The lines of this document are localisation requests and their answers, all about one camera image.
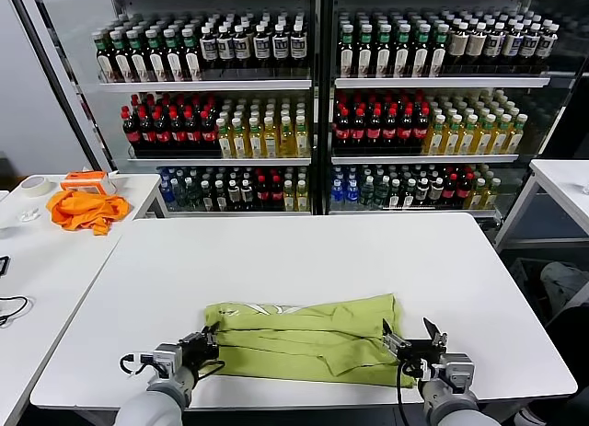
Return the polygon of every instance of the dark bottle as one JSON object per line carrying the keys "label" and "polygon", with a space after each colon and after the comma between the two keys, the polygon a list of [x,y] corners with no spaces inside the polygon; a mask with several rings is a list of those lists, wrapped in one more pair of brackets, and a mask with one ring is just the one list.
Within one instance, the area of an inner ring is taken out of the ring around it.
{"label": "dark bottle", "polygon": [[431,53],[432,65],[430,66],[429,74],[429,77],[431,78],[438,76],[442,72],[449,29],[450,27],[447,24],[441,24],[438,26],[438,30],[434,35],[434,42]]}
{"label": "dark bottle", "polygon": [[357,109],[352,121],[352,146],[359,147],[364,143],[364,110]]}
{"label": "dark bottle", "polygon": [[147,37],[147,55],[149,61],[154,69],[154,79],[159,82],[167,81],[167,73],[169,71],[169,64],[167,63],[167,57],[164,54],[164,48],[159,42],[157,37],[157,31],[149,29],[145,36]]}
{"label": "dark bottle", "polygon": [[454,203],[454,195],[456,193],[456,178],[457,174],[452,173],[449,178],[445,179],[444,190],[442,191],[442,198],[440,204],[444,206],[451,206]]}

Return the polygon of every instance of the shelf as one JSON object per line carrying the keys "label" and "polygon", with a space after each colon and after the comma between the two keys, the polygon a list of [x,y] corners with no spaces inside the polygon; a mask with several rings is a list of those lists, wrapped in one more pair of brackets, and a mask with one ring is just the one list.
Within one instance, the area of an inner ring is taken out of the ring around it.
{"label": "shelf", "polygon": [[544,76],[439,76],[437,78],[336,78],[336,88],[522,87],[540,88]]}
{"label": "shelf", "polygon": [[165,83],[107,83],[98,89],[109,93],[135,92],[204,92],[244,90],[304,90],[311,87],[310,79],[265,79],[256,81],[178,81]]}
{"label": "shelf", "polygon": [[514,162],[519,155],[402,155],[332,156],[331,164],[499,164]]}
{"label": "shelf", "polygon": [[260,159],[127,159],[133,167],[302,167],[310,157],[266,157]]}

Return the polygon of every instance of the cable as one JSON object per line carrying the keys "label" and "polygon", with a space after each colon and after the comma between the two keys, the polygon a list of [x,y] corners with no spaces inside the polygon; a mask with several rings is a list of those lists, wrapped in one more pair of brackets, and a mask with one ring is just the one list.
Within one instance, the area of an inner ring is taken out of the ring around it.
{"label": "cable", "polygon": [[0,327],[2,327],[8,321],[9,318],[11,318],[11,317],[15,316],[16,314],[18,314],[19,312],[21,312],[29,304],[29,299],[27,297],[25,297],[24,295],[16,295],[14,297],[0,297],[0,301],[4,301],[4,302],[11,302],[13,300],[22,300],[23,304],[16,311],[13,311],[10,314],[5,314],[3,316],[0,316]]}
{"label": "cable", "polygon": [[397,402],[398,402],[398,411],[401,414],[401,419],[403,420],[403,424],[405,426],[410,426],[409,422],[407,421],[407,417],[405,416],[405,409],[403,408],[403,399],[401,397],[401,372],[402,368],[405,366],[404,362],[399,362],[397,366]]}

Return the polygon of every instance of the orange cloth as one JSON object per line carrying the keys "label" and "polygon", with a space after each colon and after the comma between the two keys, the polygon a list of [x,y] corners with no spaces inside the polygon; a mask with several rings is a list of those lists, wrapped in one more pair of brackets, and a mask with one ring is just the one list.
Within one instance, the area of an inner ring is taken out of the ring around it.
{"label": "orange cloth", "polygon": [[49,199],[47,209],[52,213],[52,221],[64,230],[92,228],[95,236],[104,236],[112,221],[127,215],[129,203],[121,196],[65,190]]}

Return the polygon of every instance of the white table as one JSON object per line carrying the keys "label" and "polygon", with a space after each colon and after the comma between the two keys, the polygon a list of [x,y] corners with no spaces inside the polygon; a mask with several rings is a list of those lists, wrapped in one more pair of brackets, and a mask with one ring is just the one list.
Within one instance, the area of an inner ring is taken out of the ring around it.
{"label": "white table", "polygon": [[[151,373],[129,378],[122,355],[203,326],[223,301],[312,305],[394,293],[403,333],[428,317],[449,350],[477,368],[481,400],[570,394],[576,384],[536,316],[466,213],[139,220],[121,242],[33,389],[56,409],[117,409]],[[421,402],[416,389],[403,401]],[[212,376],[191,409],[396,404],[382,386]]]}
{"label": "white table", "polygon": [[[132,206],[127,217],[114,223],[107,236],[65,231],[51,222],[45,208],[63,176],[46,178],[54,182],[49,193],[29,198],[18,187],[0,202],[0,256],[11,258],[6,276],[0,277],[0,296],[25,295],[33,302],[24,316],[0,328],[0,425],[18,422],[40,372],[123,227],[143,216],[152,201],[163,203],[158,175],[115,175],[117,193]],[[39,209],[40,217],[21,223],[18,216],[32,208]],[[2,314],[9,307],[13,305],[0,304]]]}

